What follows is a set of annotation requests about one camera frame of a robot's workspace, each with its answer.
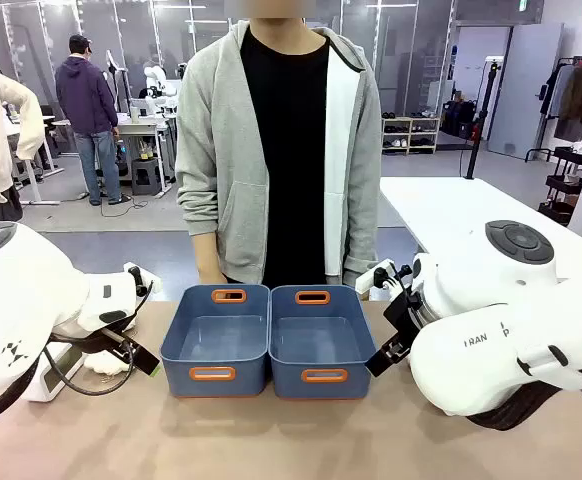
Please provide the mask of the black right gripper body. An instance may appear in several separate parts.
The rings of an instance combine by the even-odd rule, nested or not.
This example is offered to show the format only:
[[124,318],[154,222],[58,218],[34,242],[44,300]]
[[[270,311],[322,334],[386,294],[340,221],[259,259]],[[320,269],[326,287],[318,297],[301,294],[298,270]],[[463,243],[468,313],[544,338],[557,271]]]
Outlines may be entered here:
[[422,329],[417,318],[417,312],[421,307],[422,301],[418,293],[402,292],[391,301],[383,313],[385,319],[396,330],[394,335],[404,339],[408,343],[408,349]]

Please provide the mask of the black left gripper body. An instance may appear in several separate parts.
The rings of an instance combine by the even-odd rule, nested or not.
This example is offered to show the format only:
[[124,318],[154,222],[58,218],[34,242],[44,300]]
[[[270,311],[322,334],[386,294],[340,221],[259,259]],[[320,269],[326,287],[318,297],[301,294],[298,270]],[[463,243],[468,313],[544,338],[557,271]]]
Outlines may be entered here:
[[101,351],[122,356],[127,354],[126,338],[121,333],[110,328],[99,329],[84,338],[74,338],[52,332],[50,341],[71,344],[86,354],[95,354]]

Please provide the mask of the person's right hand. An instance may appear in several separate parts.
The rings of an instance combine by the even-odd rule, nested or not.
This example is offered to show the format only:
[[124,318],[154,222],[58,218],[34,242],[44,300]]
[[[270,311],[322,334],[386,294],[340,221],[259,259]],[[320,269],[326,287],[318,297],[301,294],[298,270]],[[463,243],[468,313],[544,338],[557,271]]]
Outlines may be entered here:
[[191,237],[199,283],[205,285],[226,284],[221,271],[216,233],[205,233]]

